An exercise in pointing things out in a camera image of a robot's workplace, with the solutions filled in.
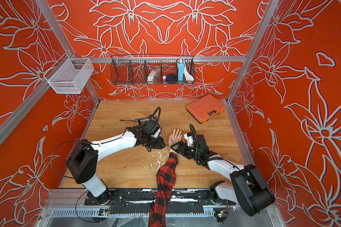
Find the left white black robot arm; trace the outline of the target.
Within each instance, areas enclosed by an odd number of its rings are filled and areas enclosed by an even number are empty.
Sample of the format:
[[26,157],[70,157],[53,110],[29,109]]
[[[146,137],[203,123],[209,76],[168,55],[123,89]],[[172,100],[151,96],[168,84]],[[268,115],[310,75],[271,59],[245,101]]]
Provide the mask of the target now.
[[81,140],[66,161],[75,182],[88,190],[87,196],[95,205],[106,205],[112,200],[111,192],[96,173],[97,163],[121,150],[144,146],[148,152],[163,149],[162,128],[126,129],[124,133],[101,141]]

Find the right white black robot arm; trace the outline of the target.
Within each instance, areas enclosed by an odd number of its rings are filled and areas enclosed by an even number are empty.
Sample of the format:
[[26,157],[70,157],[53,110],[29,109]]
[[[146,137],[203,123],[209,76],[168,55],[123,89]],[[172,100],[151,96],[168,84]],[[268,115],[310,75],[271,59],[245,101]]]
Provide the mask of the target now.
[[238,204],[247,215],[254,216],[275,202],[273,192],[255,165],[237,165],[210,151],[208,146],[193,147],[177,142],[170,148],[230,180],[231,183],[222,181],[215,184],[213,191],[217,198]]

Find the red black plaid sleeve forearm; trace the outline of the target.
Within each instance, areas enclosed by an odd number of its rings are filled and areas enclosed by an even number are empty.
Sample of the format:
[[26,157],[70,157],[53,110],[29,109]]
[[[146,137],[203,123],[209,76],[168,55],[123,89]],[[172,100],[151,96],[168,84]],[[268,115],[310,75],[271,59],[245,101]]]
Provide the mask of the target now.
[[178,156],[175,152],[169,153],[166,163],[158,170],[156,175],[157,192],[155,201],[150,205],[149,227],[166,226],[166,209],[168,201],[171,199],[173,187],[176,183],[176,166]]

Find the pale mannequin hand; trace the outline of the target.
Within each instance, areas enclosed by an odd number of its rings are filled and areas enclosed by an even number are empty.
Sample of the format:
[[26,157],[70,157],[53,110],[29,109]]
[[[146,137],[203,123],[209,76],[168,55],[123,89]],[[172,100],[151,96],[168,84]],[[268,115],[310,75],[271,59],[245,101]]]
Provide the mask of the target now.
[[180,129],[174,129],[169,136],[168,145],[171,147],[182,140],[182,131]]

